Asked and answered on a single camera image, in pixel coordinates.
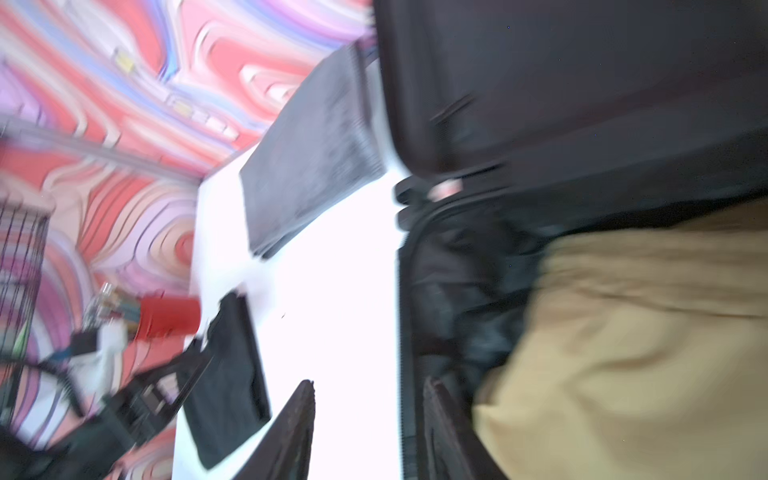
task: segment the beige pants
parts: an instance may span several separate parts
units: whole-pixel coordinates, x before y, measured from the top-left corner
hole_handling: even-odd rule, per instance
[[[551,245],[474,406],[510,479],[768,478],[766,206]]]

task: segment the white tabletop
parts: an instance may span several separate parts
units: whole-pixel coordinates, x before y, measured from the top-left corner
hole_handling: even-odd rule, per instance
[[[404,233],[392,188],[408,174],[386,126],[378,62],[368,72],[388,173],[329,209],[272,260],[255,260],[247,248],[238,174],[250,152],[198,194],[192,293],[200,296],[201,330],[219,299],[245,283],[273,417],[301,380],[314,381],[310,479],[402,477],[396,252]],[[206,471],[179,415],[174,480],[232,478],[268,428]]]

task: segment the colorful wallpaper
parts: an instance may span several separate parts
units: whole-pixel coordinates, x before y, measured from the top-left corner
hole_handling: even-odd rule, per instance
[[[49,145],[6,146],[0,157],[0,203],[52,211],[28,356],[43,359],[65,348],[104,281],[135,293],[186,294],[196,199],[195,187],[57,153]],[[115,359],[113,387],[182,349],[181,338],[132,344]],[[94,399],[86,402],[93,412]],[[55,382],[26,372],[13,425],[19,438],[42,448],[77,424]],[[124,462],[127,478],[170,478],[173,447],[171,431],[132,452]]]
[[[258,141],[371,0],[1,0],[0,113],[200,176]]]

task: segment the red cup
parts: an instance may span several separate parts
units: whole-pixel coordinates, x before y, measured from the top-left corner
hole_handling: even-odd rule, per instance
[[[200,328],[200,301],[196,298],[153,295],[140,301],[136,340],[194,335]]]

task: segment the open suitcase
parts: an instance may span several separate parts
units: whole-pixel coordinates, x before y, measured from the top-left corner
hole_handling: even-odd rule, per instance
[[[406,479],[504,478],[470,407],[524,332],[550,241],[766,194],[767,4],[374,1],[414,174],[396,189]]]

